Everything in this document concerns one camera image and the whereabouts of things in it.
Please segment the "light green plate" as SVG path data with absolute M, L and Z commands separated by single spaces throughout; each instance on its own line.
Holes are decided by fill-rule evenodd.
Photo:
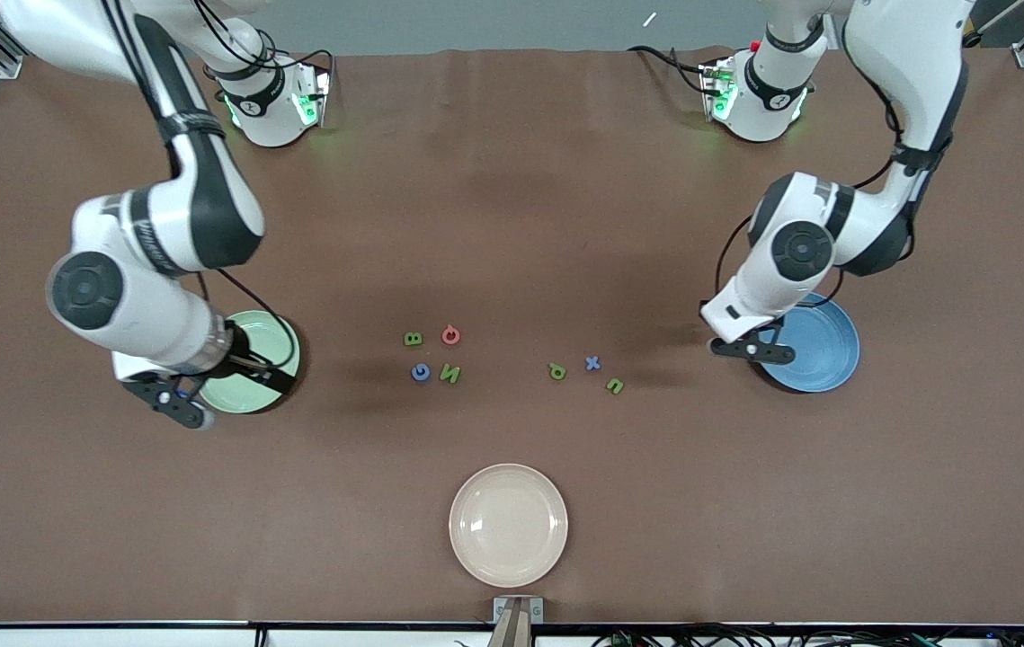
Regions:
M 255 350 L 268 357 L 273 363 L 289 356 L 290 350 L 298 350 L 299 339 L 285 319 L 274 318 L 271 313 L 262 310 L 249 310 L 228 317 L 228 321 L 242 328 L 248 336 L 250 350 Z M 298 372 L 293 374 L 297 381 Z M 211 378 L 200 390 L 199 398 L 213 409 L 226 413 L 248 414 L 268 409 L 286 397 L 274 393 L 271 389 L 253 384 L 241 377 Z

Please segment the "blue plate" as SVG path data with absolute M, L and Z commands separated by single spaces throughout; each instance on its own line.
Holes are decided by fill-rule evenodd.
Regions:
M 788 364 L 760 364 L 775 384 L 792 392 L 831 392 L 845 384 L 860 360 L 860 340 L 856 327 L 824 296 L 812 292 L 784 316 L 775 343 L 790 347 L 795 359 Z

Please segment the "brown table cover sheet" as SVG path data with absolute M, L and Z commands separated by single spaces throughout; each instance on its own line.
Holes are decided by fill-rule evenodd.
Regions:
M 229 132 L 268 222 L 234 275 L 306 372 L 206 431 L 46 304 L 76 205 L 169 173 L 150 113 L 26 62 L 0 83 L 0 622 L 472 621 L 494 590 L 455 558 L 450 503 L 519 463 L 572 520 L 528 587 L 552 621 L 1024 624 L 1024 70 L 966 58 L 918 250 L 841 287 L 862 357 L 825 394 L 710 355 L 698 306 L 771 181 L 885 162 L 843 55 L 769 145 L 635 53 L 344 58 L 324 130 Z

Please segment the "metal base box green light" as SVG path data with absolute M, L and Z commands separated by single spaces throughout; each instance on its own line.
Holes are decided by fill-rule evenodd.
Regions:
M 331 71 L 310 63 L 298 63 L 294 75 L 293 102 L 303 126 L 322 127 L 331 91 Z
M 708 121 L 726 122 L 739 91 L 734 55 L 709 63 L 700 63 L 698 77 L 702 89 L 702 105 L 708 115 Z

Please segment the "cream white plate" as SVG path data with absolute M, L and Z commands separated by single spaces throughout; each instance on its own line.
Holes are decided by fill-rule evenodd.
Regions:
M 459 565 L 499 589 L 520 589 L 548 576 L 564 556 L 569 533 L 560 489 L 527 465 L 484 467 L 451 501 L 449 540 Z

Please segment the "white table edge rail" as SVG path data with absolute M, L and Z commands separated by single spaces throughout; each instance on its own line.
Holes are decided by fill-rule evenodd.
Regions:
M 487 647 L 494 624 L 117 621 L 0 623 L 0 647 Z M 1024 647 L 1024 624 L 543 623 L 535 647 Z

